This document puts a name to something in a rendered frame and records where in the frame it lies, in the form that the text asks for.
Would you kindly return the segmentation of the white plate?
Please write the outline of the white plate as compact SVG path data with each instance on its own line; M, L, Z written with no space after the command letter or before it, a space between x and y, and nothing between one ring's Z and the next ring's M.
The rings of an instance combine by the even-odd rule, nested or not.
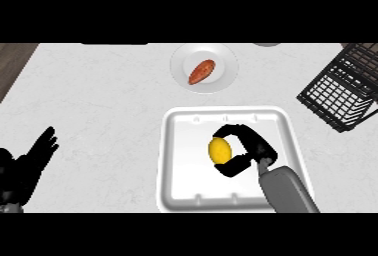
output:
M196 84L189 84L189 76L202 61L214 61L209 76ZM220 43L189 43L181 45L171 55L171 76L177 84L190 92L212 94L226 89L233 83L239 64L230 48Z

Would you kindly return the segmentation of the white tray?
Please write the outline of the white tray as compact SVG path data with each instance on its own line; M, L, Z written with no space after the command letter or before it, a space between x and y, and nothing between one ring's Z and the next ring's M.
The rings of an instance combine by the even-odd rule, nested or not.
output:
M268 212L249 167L229 178L208 156L212 134L226 124L249 126L277 152L273 166L289 167L311 185L295 133L285 111L276 106L175 107L162 118L156 176L156 205L162 212Z

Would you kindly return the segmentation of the yellow lemon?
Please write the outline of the yellow lemon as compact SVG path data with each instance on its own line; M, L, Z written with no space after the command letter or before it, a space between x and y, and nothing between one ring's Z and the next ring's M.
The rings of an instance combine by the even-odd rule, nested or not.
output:
M224 164L232 158L232 149L223 138L214 137L208 144L208 155L214 164Z

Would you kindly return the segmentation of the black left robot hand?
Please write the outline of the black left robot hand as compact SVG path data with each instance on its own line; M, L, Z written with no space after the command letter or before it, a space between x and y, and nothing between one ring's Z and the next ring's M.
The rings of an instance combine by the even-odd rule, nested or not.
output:
M0 205L23 206L32 196L43 170L59 148L54 128L48 127L37 138L26 154L13 158L0 148Z

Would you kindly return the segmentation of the orange sweet potato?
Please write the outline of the orange sweet potato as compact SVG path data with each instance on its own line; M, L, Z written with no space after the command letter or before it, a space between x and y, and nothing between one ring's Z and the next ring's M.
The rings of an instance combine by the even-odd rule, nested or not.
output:
M195 67L195 69L189 75L187 83L190 85L195 85L202 80L205 80L206 77L209 76L209 74L212 73L214 68L215 68L215 62L211 59L203 60L198 64L198 66Z

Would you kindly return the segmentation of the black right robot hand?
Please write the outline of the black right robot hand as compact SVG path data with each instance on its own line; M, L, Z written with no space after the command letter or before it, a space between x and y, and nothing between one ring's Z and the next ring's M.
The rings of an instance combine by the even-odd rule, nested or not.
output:
M215 164L215 169L232 178L251 167L251 161L255 161L258 174L263 174L277 160L276 150L254 129L243 124L223 125L212 137L224 138L229 135L237 137L246 153L236 155L224 164Z

